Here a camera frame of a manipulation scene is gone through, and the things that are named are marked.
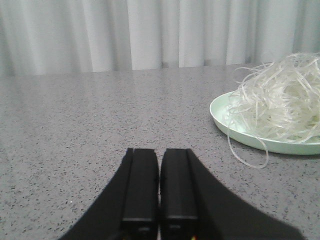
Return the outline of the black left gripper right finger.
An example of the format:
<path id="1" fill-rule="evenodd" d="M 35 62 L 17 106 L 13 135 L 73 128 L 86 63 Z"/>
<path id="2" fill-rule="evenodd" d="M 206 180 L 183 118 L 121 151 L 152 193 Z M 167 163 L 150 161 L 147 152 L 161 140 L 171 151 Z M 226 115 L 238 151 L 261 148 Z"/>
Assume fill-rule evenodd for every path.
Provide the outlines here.
<path id="1" fill-rule="evenodd" d="M 191 149 L 168 148 L 160 174 L 163 240 L 302 240 L 219 182 Z"/>

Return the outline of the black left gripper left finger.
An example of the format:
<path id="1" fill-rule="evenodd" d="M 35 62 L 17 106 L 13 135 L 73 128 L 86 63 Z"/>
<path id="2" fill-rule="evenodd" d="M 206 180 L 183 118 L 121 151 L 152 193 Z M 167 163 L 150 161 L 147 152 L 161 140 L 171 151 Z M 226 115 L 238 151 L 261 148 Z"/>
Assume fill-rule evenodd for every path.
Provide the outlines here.
<path id="1" fill-rule="evenodd" d="M 152 149 L 129 148 L 89 209 L 63 240 L 155 240 L 159 166 Z"/>

